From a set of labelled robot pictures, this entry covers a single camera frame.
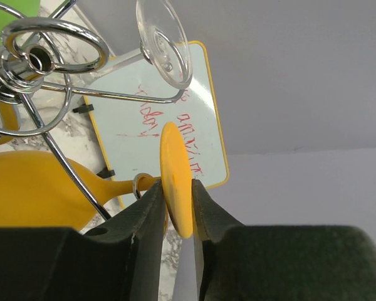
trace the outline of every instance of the black clip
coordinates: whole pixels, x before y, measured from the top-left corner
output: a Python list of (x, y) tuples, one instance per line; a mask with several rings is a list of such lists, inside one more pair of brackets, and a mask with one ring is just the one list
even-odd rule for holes
[(74, 113), (79, 113), (79, 114), (83, 114), (83, 113), (88, 113), (90, 111), (93, 111), (95, 108), (93, 108), (93, 105), (80, 105), (78, 108), (74, 108), (73, 109), (73, 112)]
[(107, 167), (103, 168), (100, 172), (96, 174), (98, 177), (101, 177), (102, 179), (108, 179), (109, 177), (112, 177), (115, 175), (115, 171), (113, 169), (108, 170)]

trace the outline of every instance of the chrome ring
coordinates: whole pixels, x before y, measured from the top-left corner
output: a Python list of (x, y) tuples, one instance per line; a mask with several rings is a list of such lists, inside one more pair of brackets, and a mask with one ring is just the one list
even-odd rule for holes
[[(138, 189), (139, 181), (148, 177), (152, 177), (150, 174), (140, 173), (137, 174), (132, 180), (132, 193), (133, 195), (139, 200), (142, 196)], [(165, 216), (164, 216), (164, 231), (163, 231), (163, 239), (167, 234), (167, 230), (169, 229), (169, 212), (167, 210), (167, 206), (165, 207)]]
[[(47, 44), (55, 54), (55, 57), (60, 63), (64, 63), (64, 59), (61, 55), (61, 53), (58, 51), (56, 45), (53, 43), (53, 41), (50, 39), (50, 37), (46, 33), (42, 33), (43, 38), (46, 40)], [(66, 113), (68, 112), (68, 109), (71, 104), (71, 96), (72, 96), (72, 89), (71, 89), (71, 77), (69, 74), (64, 73), (64, 81), (65, 81), (65, 97), (64, 97), (64, 102), (60, 108), (60, 111), (58, 112), (57, 116), (47, 125), (43, 127), (39, 127), (34, 130), (5, 130), (0, 128), (0, 135), (6, 135), (6, 136), (11, 136), (11, 137), (29, 137), (29, 136), (35, 136), (35, 135), (40, 135), (42, 133), (48, 132), (49, 130), (55, 128), (64, 118)], [(16, 102), (20, 102), (19, 99), (19, 94), (15, 94)]]
[(138, 189), (139, 181), (142, 179), (146, 179), (148, 177), (152, 177), (152, 176), (150, 174), (141, 173), (141, 174), (137, 174), (132, 180), (132, 193), (136, 197), (136, 199), (140, 199), (142, 197)]
[(69, 74), (93, 72), (100, 69), (108, 61), (109, 49), (101, 37), (82, 26), (63, 20), (43, 17), (17, 19), (3, 29), (1, 38), (6, 49), (16, 58), (20, 58), (24, 55), (24, 50), (16, 42), (19, 35), (47, 32), (68, 34), (78, 38), (92, 45), (99, 54), (96, 60), (84, 64), (55, 63), (54, 72)]

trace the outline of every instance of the white ceiling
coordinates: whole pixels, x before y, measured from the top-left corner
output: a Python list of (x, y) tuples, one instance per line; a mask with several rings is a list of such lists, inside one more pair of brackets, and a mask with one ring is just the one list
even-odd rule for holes
[[(209, 52), (228, 154), (376, 147), (376, 0), (170, 0)], [(134, 0), (81, 0), (117, 54)]]

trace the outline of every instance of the yellow disc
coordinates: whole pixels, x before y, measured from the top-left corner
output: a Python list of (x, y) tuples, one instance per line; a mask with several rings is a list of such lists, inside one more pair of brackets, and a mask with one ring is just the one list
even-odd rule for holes
[(160, 172), (174, 228), (182, 238), (190, 238), (193, 232), (192, 174), (184, 140), (172, 122), (166, 123), (160, 138)]

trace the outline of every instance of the whiteboard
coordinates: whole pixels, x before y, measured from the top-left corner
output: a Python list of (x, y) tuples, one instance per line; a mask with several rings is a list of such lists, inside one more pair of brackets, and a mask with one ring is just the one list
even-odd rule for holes
[[(208, 188), (224, 184), (228, 164), (206, 49), (190, 42), (193, 79), (176, 103), (152, 104), (100, 97), (85, 97), (108, 169), (114, 181), (131, 180), (140, 172), (160, 175), (160, 135), (173, 121), (180, 129), (190, 158), (192, 176)], [(139, 60), (93, 82), (89, 88), (134, 95), (172, 97), (177, 90), (167, 84), (156, 68)], [(135, 201), (122, 197), (122, 206)]]

